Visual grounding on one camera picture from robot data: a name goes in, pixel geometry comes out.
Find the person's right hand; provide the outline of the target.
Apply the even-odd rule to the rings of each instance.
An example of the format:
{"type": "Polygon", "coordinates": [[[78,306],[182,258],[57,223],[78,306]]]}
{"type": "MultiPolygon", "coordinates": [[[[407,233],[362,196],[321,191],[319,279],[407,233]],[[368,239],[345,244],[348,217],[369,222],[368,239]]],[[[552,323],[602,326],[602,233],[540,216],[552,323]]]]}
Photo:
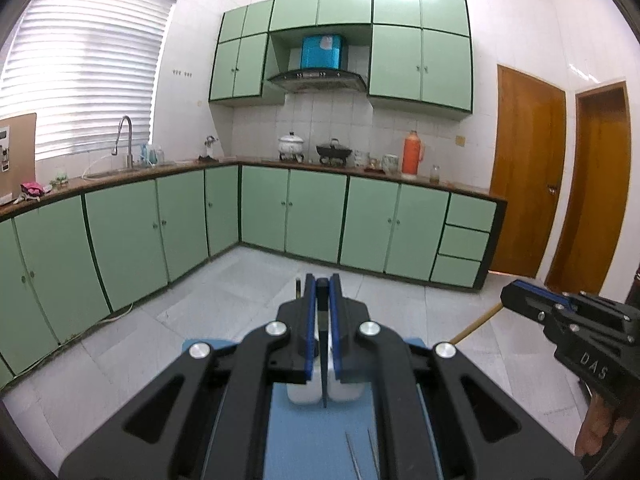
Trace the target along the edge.
{"type": "Polygon", "coordinates": [[[602,448],[604,438],[612,432],[619,437],[630,423],[629,418],[614,417],[614,410],[602,396],[593,393],[589,408],[575,442],[574,453],[578,458],[595,456],[602,448]]]}

